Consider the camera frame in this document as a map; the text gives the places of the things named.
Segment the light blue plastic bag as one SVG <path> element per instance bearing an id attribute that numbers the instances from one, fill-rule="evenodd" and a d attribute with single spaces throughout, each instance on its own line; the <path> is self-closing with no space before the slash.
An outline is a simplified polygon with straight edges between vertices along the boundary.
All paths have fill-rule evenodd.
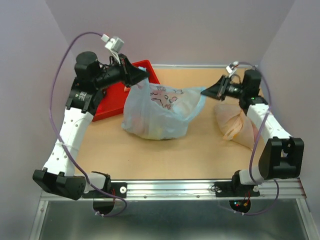
<path id="1" fill-rule="evenodd" d="M 125 100 L 121 127 L 148 140 L 184 137 L 189 123 L 205 106 L 204 87 L 174 88 L 145 78 L 133 85 Z"/>

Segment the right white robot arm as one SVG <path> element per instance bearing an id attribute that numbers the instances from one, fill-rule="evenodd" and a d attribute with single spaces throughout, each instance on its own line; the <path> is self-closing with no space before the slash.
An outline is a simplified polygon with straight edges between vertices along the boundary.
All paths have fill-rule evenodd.
<path id="1" fill-rule="evenodd" d="M 229 75 L 222 75 L 201 95 L 219 101 L 226 97 L 238 99 L 240 108 L 258 129 L 257 137 L 263 139 L 264 149 L 258 165 L 250 163 L 248 169 L 236 171 L 230 182 L 220 186 L 222 193 L 242 195 L 268 180 L 299 177 L 305 144 L 282 128 L 271 113 L 271 102 L 259 95 L 264 80 L 261 72 L 254 68 L 246 70 L 241 83 L 233 83 L 233 75 L 230 70 Z"/>

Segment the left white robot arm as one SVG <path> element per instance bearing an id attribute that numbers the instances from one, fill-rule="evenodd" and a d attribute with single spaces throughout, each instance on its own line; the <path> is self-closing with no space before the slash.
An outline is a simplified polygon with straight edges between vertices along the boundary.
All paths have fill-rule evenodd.
<path id="1" fill-rule="evenodd" d="M 52 153 L 42 169 L 33 172 L 32 179 L 47 193 L 78 200 L 89 188 L 89 176 L 75 175 L 75 160 L 85 132 L 106 96 L 106 88 L 122 83 L 131 87 L 147 79 L 149 73 L 130 63 L 124 54 L 119 61 L 101 65 L 97 55 L 85 51 L 76 57 L 76 77 L 65 104 L 64 119 Z"/>

